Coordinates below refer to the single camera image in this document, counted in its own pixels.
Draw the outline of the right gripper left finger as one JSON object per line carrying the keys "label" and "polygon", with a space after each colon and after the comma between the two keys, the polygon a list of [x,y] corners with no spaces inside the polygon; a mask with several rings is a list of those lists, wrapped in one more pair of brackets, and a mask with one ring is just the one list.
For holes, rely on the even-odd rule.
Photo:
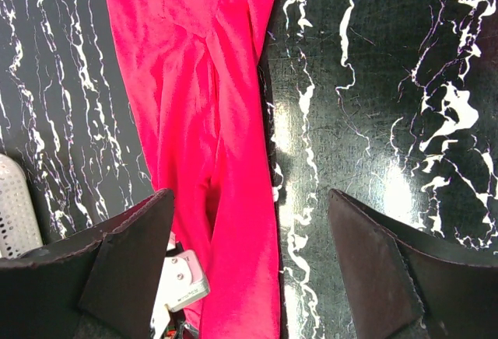
{"label": "right gripper left finger", "polygon": [[1,260],[1,336],[75,338],[88,316],[122,338],[147,338],[174,216],[159,190],[67,239]]}

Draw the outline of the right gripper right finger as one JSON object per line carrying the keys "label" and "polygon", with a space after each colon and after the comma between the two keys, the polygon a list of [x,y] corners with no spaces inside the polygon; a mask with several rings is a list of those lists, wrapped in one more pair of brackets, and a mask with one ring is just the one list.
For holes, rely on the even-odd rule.
{"label": "right gripper right finger", "polygon": [[495,338],[497,257],[331,190],[328,217],[359,338]]}

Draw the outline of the crimson red t shirt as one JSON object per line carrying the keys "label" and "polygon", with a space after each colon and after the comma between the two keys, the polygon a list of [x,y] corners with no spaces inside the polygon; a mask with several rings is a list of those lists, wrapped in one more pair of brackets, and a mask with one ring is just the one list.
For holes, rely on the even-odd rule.
{"label": "crimson red t shirt", "polygon": [[186,310],[202,338],[277,338],[279,246],[257,66],[275,0],[107,0],[155,189],[196,252],[209,294]]}

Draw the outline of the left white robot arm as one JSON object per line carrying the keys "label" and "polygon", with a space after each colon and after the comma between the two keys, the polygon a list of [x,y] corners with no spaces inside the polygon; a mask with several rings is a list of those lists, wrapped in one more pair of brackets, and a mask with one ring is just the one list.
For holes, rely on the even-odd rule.
{"label": "left white robot arm", "polygon": [[151,338],[161,338],[171,322],[170,314],[206,297],[209,283],[197,255],[183,250],[170,234],[150,322]]}

